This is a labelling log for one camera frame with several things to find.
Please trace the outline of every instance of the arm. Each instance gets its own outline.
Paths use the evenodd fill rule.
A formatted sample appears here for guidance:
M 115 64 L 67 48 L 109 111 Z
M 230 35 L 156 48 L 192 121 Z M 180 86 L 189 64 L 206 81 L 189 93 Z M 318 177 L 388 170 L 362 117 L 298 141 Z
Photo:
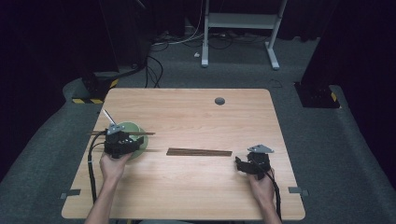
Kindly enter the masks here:
M 275 190 L 270 178 L 265 177 L 257 180 L 255 175 L 247 175 L 250 182 L 253 196 L 259 204 L 262 211 L 263 221 L 266 224 L 279 224 L 282 223 L 276 213 L 274 205 Z
M 117 185 L 122 177 L 125 163 L 131 156 L 132 153 L 124 155 L 117 160 L 112 159 L 106 153 L 102 156 L 100 167 L 103 174 L 103 186 L 95 204 L 85 220 L 86 224 L 108 223 Z

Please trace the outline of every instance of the yellow black warning tape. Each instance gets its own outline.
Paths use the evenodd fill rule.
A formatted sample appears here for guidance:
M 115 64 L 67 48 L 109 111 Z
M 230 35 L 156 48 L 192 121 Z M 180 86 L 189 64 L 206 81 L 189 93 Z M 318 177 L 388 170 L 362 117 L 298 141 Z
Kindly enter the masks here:
M 337 101 L 337 96 L 334 94 L 334 92 L 332 92 L 332 100 L 333 100 L 334 102 Z
M 115 88 L 118 83 L 119 83 L 118 79 L 113 80 L 110 83 L 109 89 L 111 90 L 111 89 Z M 97 99 L 97 98 L 87 98 L 87 99 L 84 99 L 84 98 L 73 98 L 72 101 L 75 104 L 97 104 L 97 105 L 99 105 L 99 104 L 102 104 L 104 102 L 104 99 L 102 100 L 102 99 Z
M 75 104 L 102 104 L 103 100 L 101 99 L 72 99 Z
M 119 80 L 118 80 L 118 79 L 112 81 L 111 84 L 110 84 L 110 89 L 115 88 L 115 87 L 117 86 L 117 83 L 119 83 Z

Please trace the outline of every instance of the cable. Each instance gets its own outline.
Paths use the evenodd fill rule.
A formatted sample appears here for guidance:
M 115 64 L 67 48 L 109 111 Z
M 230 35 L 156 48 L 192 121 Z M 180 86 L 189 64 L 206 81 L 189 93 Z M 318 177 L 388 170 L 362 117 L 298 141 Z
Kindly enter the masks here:
M 263 41 L 265 41 L 265 40 L 267 40 L 268 39 L 268 36 L 263 36 L 263 35 L 255 35 L 255 36 L 250 36 L 250 37 L 252 37 L 253 39 L 252 40 L 238 40 L 237 38 L 233 38 L 233 42 L 234 43 L 238 43 L 238 44 L 254 44 L 254 43 L 260 43 L 260 42 L 263 42 Z
M 204 5 L 204 0 L 201 0 L 201 11 L 200 11 L 200 14 L 199 14 L 198 25 L 197 25 L 197 28 L 195 28 L 195 32 L 192 34 L 192 36 L 190 36 L 189 38 L 187 38 L 185 40 L 174 42 L 174 43 L 170 43 L 170 44 L 179 44 L 179 43 L 184 43 L 184 42 L 190 41 L 196 35 L 196 33 L 198 32 L 198 29 L 199 29 L 199 25 L 201 24 L 203 5 Z
M 161 51 L 166 50 L 169 47 L 169 43 L 168 42 L 165 42 L 163 44 L 165 44 L 165 48 L 163 48 L 163 49 L 151 49 L 150 51 L 152 51 L 152 52 L 161 52 Z
M 149 63 L 147 63 L 145 88 L 147 88 L 149 85 L 149 77 L 150 77 L 151 81 L 154 83 L 154 88 L 160 88 L 160 80 L 163 77 L 163 65 L 160 63 L 160 61 L 158 61 L 157 59 L 155 59 L 151 56 L 148 56 L 148 58 L 154 60 L 161 67 L 161 73 L 157 76 L 157 74 L 154 72 L 154 70 L 149 66 Z
M 210 48 L 212 48 L 212 49 L 227 49 L 227 48 L 229 48 L 229 47 L 233 44 L 233 37 L 230 36 L 228 33 L 225 33 L 225 36 L 221 36 L 221 35 L 219 35 L 219 36 L 220 36 L 220 38 L 217 38 L 217 39 L 219 39 L 219 40 L 225 40 L 225 41 L 228 41 L 228 38 L 225 38 L 226 36 L 230 37 L 230 38 L 229 38 L 229 39 L 231 39 L 230 44 L 228 44 L 227 46 L 225 46 L 225 47 L 223 47 L 223 48 L 217 48 L 217 47 L 214 47 L 213 45 L 208 44 L 208 46 L 209 46 Z
M 93 203 L 96 202 L 96 184 L 95 184 L 95 176 L 93 174 L 93 168 L 92 168 L 92 150 L 94 147 L 102 144 L 96 144 L 94 145 L 96 139 L 100 136 L 100 135 L 106 135 L 106 131 L 102 131 L 99 132 L 91 141 L 91 146 L 90 146 L 90 150 L 88 152 L 88 171 L 90 173 L 90 180 L 91 180 L 91 192 L 92 192 L 92 200 Z
M 199 40 L 190 40 L 189 42 L 185 42 L 185 43 L 182 43 L 183 45 L 185 45 L 185 46 L 187 46 L 187 47 L 190 47 L 190 48 L 200 48 L 204 43 L 203 43 L 203 39 L 199 39 Z M 198 45 L 194 45 L 194 46 L 192 46 L 192 45 L 188 45 L 187 43 L 198 43 Z
M 191 41 L 191 40 L 195 40 L 195 39 L 198 39 L 198 38 L 200 38 L 201 36 L 203 36 L 204 34 L 199 34 L 198 36 L 196 36 L 196 37 L 193 37 L 193 35 L 192 36 L 190 36 L 189 38 L 186 38 L 186 39 L 183 39 L 183 40 L 180 40 L 180 41 L 177 41 L 177 42 L 161 42 L 161 43 L 155 43 L 155 44 L 152 44 L 151 46 L 159 46 L 159 45 L 164 45 L 164 44 L 167 44 L 167 45 L 171 45 L 171 44 L 181 44 L 181 43 L 185 43 L 185 42 L 189 42 L 189 41 Z
M 274 190 L 275 190 L 275 196 L 276 196 L 276 212 L 277 215 L 279 216 L 279 219 L 282 220 L 282 216 L 280 213 L 280 192 L 279 192 L 279 186 L 277 185 L 277 183 L 275 182 L 275 174 L 274 172 L 271 170 L 271 174 L 273 175 L 273 177 L 271 177 L 270 175 L 268 175 L 267 172 L 265 172 L 265 174 L 271 179 L 271 181 L 273 182 L 274 185 Z

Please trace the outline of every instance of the stick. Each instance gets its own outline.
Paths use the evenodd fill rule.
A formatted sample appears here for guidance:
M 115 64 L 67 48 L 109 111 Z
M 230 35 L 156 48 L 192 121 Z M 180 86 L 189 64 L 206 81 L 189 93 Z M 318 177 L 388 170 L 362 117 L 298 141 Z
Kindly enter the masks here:
M 92 131 L 92 133 L 89 133 L 90 135 L 96 135 L 98 134 L 99 131 Z M 155 133 L 128 133 L 129 135 L 154 135 Z
M 224 156 L 230 157 L 232 151 L 225 150 L 208 150 L 208 149 L 193 149 L 193 148 L 176 148 L 169 147 L 166 152 L 167 156 Z

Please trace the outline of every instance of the white metal stand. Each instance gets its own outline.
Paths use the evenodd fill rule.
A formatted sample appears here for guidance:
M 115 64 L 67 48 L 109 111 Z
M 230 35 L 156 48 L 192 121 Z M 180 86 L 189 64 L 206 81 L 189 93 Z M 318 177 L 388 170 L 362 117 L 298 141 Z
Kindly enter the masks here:
M 288 0 L 282 0 L 279 11 L 275 15 L 262 14 L 235 14 L 235 13 L 209 13 L 209 0 L 205 5 L 205 32 L 204 44 L 202 47 L 202 67 L 209 66 L 208 31 L 209 27 L 223 28 L 248 28 L 248 29 L 268 29 L 273 30 L 269 42 L 265 42 L 265 49 L 274 70 L 279 69 L 274 53 L 274 43 L 277 31 L 282 21 L 283 12 Z

